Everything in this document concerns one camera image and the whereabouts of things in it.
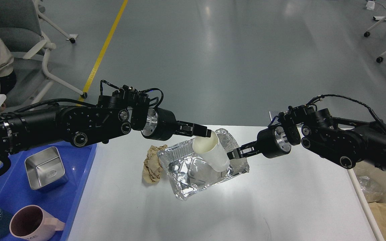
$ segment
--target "gray chair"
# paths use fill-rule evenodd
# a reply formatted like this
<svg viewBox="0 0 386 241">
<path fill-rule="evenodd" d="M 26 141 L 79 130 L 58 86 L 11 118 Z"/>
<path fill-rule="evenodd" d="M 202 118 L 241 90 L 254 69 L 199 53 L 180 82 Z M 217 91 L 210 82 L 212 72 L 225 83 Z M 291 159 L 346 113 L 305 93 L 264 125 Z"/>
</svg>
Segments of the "gray chair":
<svg viewBox="0 0 386 241">
<path fill-rule="evenodd" d="M 83 98 L 87 97 L 86 92 L 49 72 L 47 64 L 50 52 L 56 45 L 41 31 L 37 6 L 33 0 L 0 0 L 0 38 L 11 52 L 26 53 L 23 59 L 30 59 L 35 54 L 43 55 L 41 69 L 44 79 L 32 78 L 34 76 L 32 66 L 35 64 L 26 65 L 22 70 L 22 66 L 25 66 L 19 64 L 22 59 L 15 59 L 15 72 L 16 74 L 19 72 L 20 76 L 17 78 L 16 86 L 7 95 L 8 106 L 22 104 L 37 92 L 32 103 L 39 102 L 54 82 L 77 92 Z"/>
</svg>

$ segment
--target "gray floor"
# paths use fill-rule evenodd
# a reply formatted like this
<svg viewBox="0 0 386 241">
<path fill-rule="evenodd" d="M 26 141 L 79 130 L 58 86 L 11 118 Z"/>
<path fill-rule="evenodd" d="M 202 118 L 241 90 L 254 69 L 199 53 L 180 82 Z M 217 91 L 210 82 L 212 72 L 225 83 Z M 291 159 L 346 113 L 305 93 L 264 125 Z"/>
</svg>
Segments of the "gray floor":
<svg viewBox="0 0 386 241">
<path fill-rule="evenodd" d="M 377 0 L 386 6 L 386 1 Z M 75 0 L 42 4 L 63 29 L 79 33 L 71 45 L 42 23 L 58 48 L 53 73 L 80 89 L 92 70 L 123 1 Z M 314 96 L 336 93 L 369 104 L 386 122 L 386 22 L 372 31 L 364 0 L 130 0 L 87 102 L 99 81 L 159 87 L 162 108 L 179 120 L 208 125 L 265 126 L 269 110 L 286 110 Z M 54 85 L 45 99 L 78 95 Z M 333 116 L 371 121 L 367 110 L 326 98 Z"/>
</svg>

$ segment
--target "black wire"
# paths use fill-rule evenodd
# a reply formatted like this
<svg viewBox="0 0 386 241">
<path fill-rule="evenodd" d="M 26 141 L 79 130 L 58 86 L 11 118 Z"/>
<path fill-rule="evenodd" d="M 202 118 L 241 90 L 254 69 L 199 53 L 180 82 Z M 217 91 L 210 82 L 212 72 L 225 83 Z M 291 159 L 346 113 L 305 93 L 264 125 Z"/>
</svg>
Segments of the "black wire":
<svg viewBox="0 0 386 241">
<path fill-rule="evenodd" d="M 151 103 L 150 105 L 148 105 L 149 107 L 152 107 L 153 105 L 156 105 L 159 102 L 159 97 L 154 97 L 153 99 L 150 99 L 150 101 L 152 101 L 152 100 L 156 100 L 156 101 Z"/>
<path fill-rule="evenodd" d="M 318 111 L 317 105 L 315 105 L 315 104 L 311 104 L 311 105 L 315 106 L 315 111 Z"/>
<path fill-rule="evenodd" d="M 100 90 L 100 92 L 101 92 L 101 95 L 103 95 L 103 90 L 104 90 L 104 88 L 102 87 L 102 83 L 104 83 L 104 84 L 106 84 L 106 85 L 108 85 L 108 86 L 110 86 L 110 87 L 113 87 L 113 88 L 116 89 L 116 90 L 123 90 L 122 88 L 120 88 L 120 87 L 118 87 L 118 86 L 115 86 L 115 85 L 111 84 L 110 82 L 106 81 L 105 79 L 101 79 L 101 83 L 100 83 L 100 87 L 99 87 L 99 90 Z"/>
<path fill-rule="evenodd" d="M 162 103 L 162 101 L 164 100 L 164 93 L 163 93 L 163 91 L 160 90 L 159 88 L 150 88 L 150 89 L 143 90 L 142 92 L 148 93 L 148 92 L 153 91 L 153 90 L 159 90 L 159 91 L 160 91 L 160 94 L 161 94 L 159 102 L 154 106 L 154 108 L 157 108 L 157 107 L 159 107 L 159 105 L 160 105 L 160 104 Z"/>
<path fill-rule="evenodd" d="M 309 105 L 314 105 L 316 102 L 320 101 L 321 99 L 327 97 L 327 96 L 330 96 L 330 97 L 339 97 L 339 98 L 343 98 L 343 99 L 347 99 L 347 100 L 350 100 L 352 102 L 355 102 L 355 103 L 358 103 L 360 105 L 363 105 L 364 107 L 366 107 L 368 110 L 369 110 L 369 113 L 371 114 L 371 116 L 373 117 L 373 119 L 375 119 L 375 121 L 381 126 L 381 128 L 385 131 L 386 133 L 386 128 L 385 126 L 383 125 L 383 122 L 381 121 L 381 119 L 378 118 L 378 116 L 376 115 L 375 111 L 372 110 L 372 108 L 370 108 L 368 105 L 366 105 L 365 103 L 361 102 L 361 101 L 358 101 L 356 99 L 353 99 L 353 98 L 349 98 L 349 97 L 346 97 L 346 96 L 342 96 L 342 95 L 336 95 L 336 94 L 325 94 L 325 95 L 320 95 L 320 96 L 317 96 L 317 97 L 314 97 L 312 98 L 306 105 L 309 106 Z"/>
<path fill-rule="evenodd" d="M 272 126 L 273 122 L 276 120 L 277 117 L 278 117 L 277 115 L 273 117 L 272 121 L 271 121 L 271 122 L 269 123 L 269 125 L 268 125 L 268 128 L 269 128 L 270 126 Z"/>
<path fill-rule="evenodd" d="M 60 99 L 49 99 L 49 100 L 41 101 L 41 102 L 38 102 L 38 103 L 35 103 L 35 104 L 32 104 L 32 105 L 28 105 L 28 106 L 23 107 L 23 108 L 20 108 L 18 110 L 15 110 L 14 112 L 24 112 L 24 111 L 27 111 L 27 110 L 30 110 L 30 109 L 33 109 L 33 108 L 36 108 L 36 107 L 39 107 L 39 106 L 42 106 L 42 105 L 48 105 L 48 104 L 58 103 L 58 102 L 70 102 L 70 103 L 75 103 L 75 104 L 79 104 L 79 105 L 84 105 L 84 106 L 87 106 L 87 107 L 96 107 L 96 105 L 92 105 L 92 104 L 89 104 L 89 103 L 86 103 L 86 102 L 82 102 L 82 101 L 78 101 L 78 100 L 75 100 L 75 99 L 60 98 Z"/>
</svg>

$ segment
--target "white stand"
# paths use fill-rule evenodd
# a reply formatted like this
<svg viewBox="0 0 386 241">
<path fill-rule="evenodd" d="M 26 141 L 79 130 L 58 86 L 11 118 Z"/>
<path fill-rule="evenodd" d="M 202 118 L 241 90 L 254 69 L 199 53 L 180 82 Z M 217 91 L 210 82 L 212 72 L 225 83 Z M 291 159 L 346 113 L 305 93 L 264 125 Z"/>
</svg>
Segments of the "white stand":
<svg viewBox="0 0 386 241">
<path fill-rule="evenodd" d="M 52 22 L 52 20 L 50 20 L 49 18 L 47 18 L 44 14 L 42 14 L 40 11 L 38 11 L 37 9 L 37 13 L 38 13 L 38 17 L 41 18 L 42 20 L 48 22 L 52 27 L 54 27 L 57 31 L 59 31 L 61 34 L 63 34 L 67 40 L 69 40 L 71 43 L 75 43 L 75 40 L 77 39 L 78 37 L 78 34 L 67 34 L 65 31 L 63 31 L 63 29 L 61 29 L 59 26 L 57 26 L 54 22 Z"/>
</svg>

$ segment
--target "aluminum foil tray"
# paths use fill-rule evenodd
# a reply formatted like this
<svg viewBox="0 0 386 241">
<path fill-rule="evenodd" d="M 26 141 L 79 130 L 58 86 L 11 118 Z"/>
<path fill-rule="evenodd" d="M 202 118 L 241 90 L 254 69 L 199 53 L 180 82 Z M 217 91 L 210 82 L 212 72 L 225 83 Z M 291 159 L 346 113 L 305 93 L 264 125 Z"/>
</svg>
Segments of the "aluminum foil tray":
<svg viewBox="0 0 386 241">
<path fill-rule="evenodd" d="M 226 129 L 218 129 L 215 133 L 226 152 L 239 147 Z M 172 189 L 178 199 L 187 200 L 191 195 L 210 186 L 250 171 L 246 158 L 230 160 L 230 166 L 226 171 L 214 171 L 194 153 L 193 139 L 180 142 L 157 154 L 163 169 L 170 177 Z"/>
</svg>

